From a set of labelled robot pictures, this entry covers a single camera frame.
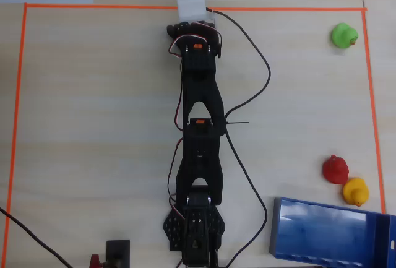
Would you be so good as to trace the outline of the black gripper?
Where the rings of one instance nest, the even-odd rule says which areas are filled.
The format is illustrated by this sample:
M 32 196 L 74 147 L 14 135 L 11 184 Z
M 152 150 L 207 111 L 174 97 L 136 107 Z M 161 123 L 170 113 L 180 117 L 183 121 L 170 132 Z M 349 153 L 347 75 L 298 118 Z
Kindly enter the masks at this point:
M 169 54 L 182 58 L 183 53 L 189 51 L 191 43 L 191 48 L 195 50 L 206 48 L 209 53 L 221 58 L 222 35 L 215 28 L 214 23 L 206 21 L 180 22 L 168 25 L 166 30 L 173 39 L 168 48 Z

